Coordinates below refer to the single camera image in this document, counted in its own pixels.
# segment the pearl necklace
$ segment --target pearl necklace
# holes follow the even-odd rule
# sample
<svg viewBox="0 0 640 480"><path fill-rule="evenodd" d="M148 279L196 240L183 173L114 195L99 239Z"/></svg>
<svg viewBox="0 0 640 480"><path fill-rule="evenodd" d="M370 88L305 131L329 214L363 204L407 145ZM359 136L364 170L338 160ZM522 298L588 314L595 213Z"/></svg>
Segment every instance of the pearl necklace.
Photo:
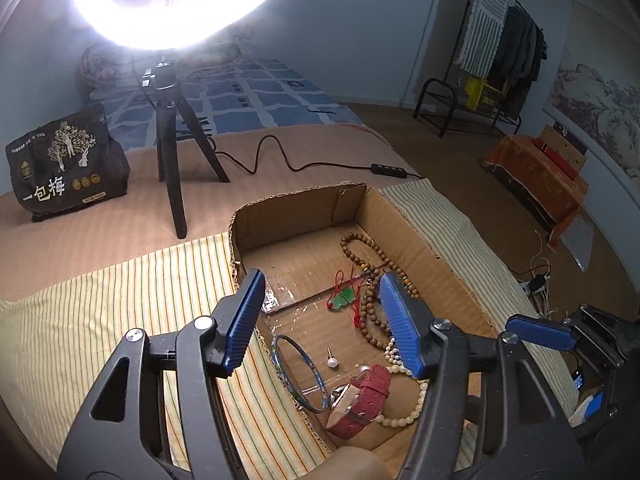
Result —
<svg viewBox="0 0 640 480"><path fill-rule="evenodd" d="M367 263L365 260L360 259L353 252L351 252L351 250L348 247L348 244L352 240L353 241L357 240L359 242L367 244L374 251L376 251L376 253L380 257L380 260L382 260L382 265L380 266L382 268L377 268L374 263ZM396 274L398 274L398 276L400 276L400 279L402 280L402 284L404 285L405 290L412 298L414 298L414 300L420 299L418 290L415 288L415 285L411 283L407 275L404 273L404 270L402 270L401 267L398 266L397 264L393 263L393 261L391 261L391 259L389 259L389 257L386 256L385 252L378 245L376 245L376 243L371 238L367 237L366 235L363 235L357 232L348 233L346 236L343 236L341 238L340 246L345 256L347 256L348 259L350 259L354 264L359 265L363 274L366 275L370 280L367 282L365 295L360 301L360 311L359 311L360 327L359 328L360 328L360 333L364 336L367 342L369 342L371 345L377 348L380 348L382 350L385 347L385 344L382 342L382 340L379 340L378 338L373 337L373 335L369 333L369 328L367 326L367 321L370 320L376 326L380 327L380 330L382 330L382 332L386 336L391 338L391 329L389 328L386 322L383 322L381 319L378 318L375 311L374 302L375 301L380 302L380 291L378 289L378 285L380 284L380 278L382 278L382 275L385 272L394 271L396 272Z"/></svg>
<svg viewBox="0 0 640 480"><path fill-rule="evenodd" d="M396 338L392 337L389 340L389 344L386 345L385 348L385 358L393 365L402 366L402 359L400 358L400 354L398 353L398 348L396 347Z"/></svg>
<svg viewBox="0 0 640 480"><path fill-rule="evenodd" d="M407 374L411 375L411 370L404 368L403 366L392 365L386 367L393 374ZM374 420L379 422L383 426L390 426L392 428L403 428L412 424L414 420L416 420L420 416L420 412L422 411L422 406L424 405L424 399L427 395L427 388L429 387L429 383L427 381L418 381L420 383L420 395L418 396L418 404L415 405L414 410L405 417L401 418L387 418L382 413L380 413Z"/></svg>

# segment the tree illustration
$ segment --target tree illustration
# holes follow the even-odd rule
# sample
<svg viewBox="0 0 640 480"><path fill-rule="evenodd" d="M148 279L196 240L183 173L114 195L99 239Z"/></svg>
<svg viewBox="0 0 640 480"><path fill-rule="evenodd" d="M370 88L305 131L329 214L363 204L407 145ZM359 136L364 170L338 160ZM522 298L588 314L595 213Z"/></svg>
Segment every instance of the tree illustration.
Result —
<svg viewBox="0 0 640 480"><path fill-rule="evenodd" d="M89 135L86 130L78 130L75 126L63 121L56 130L54 140L49 147L49 158L58 163L60 171L65 171L64 158L82 153L78 166L85 168L89 149L93 146L95 146L94 136Z"/></svg>
<svg viewBox="0 0 640 480"><path fill-rule="evenodd" d="M65 171L65 162L63 160L64 152L60 149L60 144L57 140L53 141L47 153L49 153L51 160L55 160L58 163L60 171Z"/></svg>
<svg viewBox="0 0 640 480"><path fill-rule="evenodd" d="M89 149L95 146L95 137L89 135L86 130L78 130L77 128L73 129L75 131L72 132L71 138L73 140L74 149L77 150L78 153L82 153L82 158L78 162L78 166L86 168L87 155L89 154Z"/></svg>
<svg viewBox="0 0 640 480"><path fill-rule="evenodd" d="M66 152L69 156L74 156L76 154L72 134L77 130L78 129L76 127L69 126L66 121L63 121L63 123L60 124L60 128L56 131L56 140L59 140L66 146Z"/></svg>

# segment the blue bangle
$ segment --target blue bangle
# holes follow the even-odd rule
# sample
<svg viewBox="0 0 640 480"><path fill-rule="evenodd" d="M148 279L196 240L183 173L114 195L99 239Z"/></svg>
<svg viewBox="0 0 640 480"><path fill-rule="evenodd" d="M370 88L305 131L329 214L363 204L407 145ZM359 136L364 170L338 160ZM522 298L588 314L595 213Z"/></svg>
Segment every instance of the blue bangle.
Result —
<svg viewBox="0 0 640 480"><path fill-rule="evenodd" d="M285 341L289 342L290 345L292 345L293 348L295 348L298 351L298 353L302 356L306 365L309 368L311 368L311 371L313 372L314 377L316 378L316 383L318 383L318 387L320 388L320 392L322 393L322 406L320 408L315 408L314 406L311 405L311 403L305 397L305 394L303 394L299 389L297 389L293 385L293 383L287 376L286 372L284 371L284 366L282 365L282 359L280 358L280 350L278 349L278 341L280 339L284 339ZM306 408L307 410L313 413L322 413L324 412L324 410L327 410L329 408L329 394L326 390L326 387L324 386L324 381L320 376L320 372L318 372L318 369L316 368L316 365L313 364L313 361L311 360L311 358L306 354L306 352L300 347L298 343L293 341L292 338L284 334L276 334L273 337L273 340L271 341L271 360L273 361L273 364L276 367L276 370L278 372L278 375L280 376L280 379L282 380L282 382L284 382L286 389L291 394L291 397L293 397L294 400L298 404L300 404L300 406L302 406L303 408Z"/></svg>

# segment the tripod leg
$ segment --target tripod leg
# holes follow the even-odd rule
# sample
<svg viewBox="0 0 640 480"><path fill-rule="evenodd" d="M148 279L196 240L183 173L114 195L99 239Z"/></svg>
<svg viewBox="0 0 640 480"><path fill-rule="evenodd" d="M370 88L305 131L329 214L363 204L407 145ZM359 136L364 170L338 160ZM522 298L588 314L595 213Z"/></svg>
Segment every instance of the tripod leg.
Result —
<svg viewBox="0 0 640 480"><path fill-rule="evenodd" d="M158 182L164 182L164 165L162 164L162 145L160 144L160 114L156 112L156 153L158 154Z"/></svg>
<svg viewBox="0 0 640 480"><path fill-rule="evenodd" d="M180 110L182 118L187 124L187 128L191 132L191 135L193 135L193 138L196 139L196 142L202 150L202 153L204 153L204 156L207 157L213 171L216 172L218 180L220 182L230 182L229 177L226 176L225 169L218 160L218 156L213 151L207 136L204 134L202 126L200 126L200 121L196 117L196 113L193 111L193 108L191 108L191 105L184 99L184 97L182 97L175 101L175 106Z"/></svg>
<svg viewBox="0 0 640 480"><path fill-rule="evenodd" d="M158 137L160 139L162 164L166 177L171 213L174 216L175 233L180 240L187 237L187 221L184 217L180 171L178 170L178 146L175 139L175 108L165 105L156 108L158 115Z"/></svg>

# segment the striped cloth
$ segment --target striped cloth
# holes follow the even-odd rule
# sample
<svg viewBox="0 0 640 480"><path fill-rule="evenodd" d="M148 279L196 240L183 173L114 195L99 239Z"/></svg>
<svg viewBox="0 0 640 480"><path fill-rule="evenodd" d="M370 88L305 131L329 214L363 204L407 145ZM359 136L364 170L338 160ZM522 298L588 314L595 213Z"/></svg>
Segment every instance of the striped cloth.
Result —
<svg viewBox="0 0 640 480"><path fill-rule="evenodd" d="M498 51L510 0L471 0L465 39L456 59L462 70L486 78Z"/></svg>
<svg viewBox="0 0 640 480"><path fill-rule="evenodd" d="M502 260L484 243L471 220L438 193L428 180L381 189L431 250L475 292L480 307L497 332L513 314L538 317L529 299ZM526 343L556 394L566 416L578 402L578 390L560 352Z"/></svg>
<svg viewBox="0 0 640 480"><path fill-rule="evenodd" d="M407 221L480 299L494 328L515 312L534 315L504 264L470 221L427 180L382 190ZM227 234L156 251L51 286L30 298L0 301L0 396L33 447L56 465L69 427L109 355L134 326L148 334L180 329L232 294ZM565 412L577 392L557 352L532 349ZM219 381L242 462L252 480L293 479L330 450L280 383L254 335L242 363ZM165 380L174 462L188 468L175 375ZM474 448L467 428L458 468Z"/></svg>
<svg viewBox="0 0 640 480"><path fill-rule="evenodd" d="M27 439L55 467L71 423L129 328L179 330L236 286L227 234L84 274L16 303L0 302L0 395ZM254 335L242 366L218 381L251 479L293 479L330 451L309 429ZM174 462L188 468L175 374L166 374Z"/></svg>

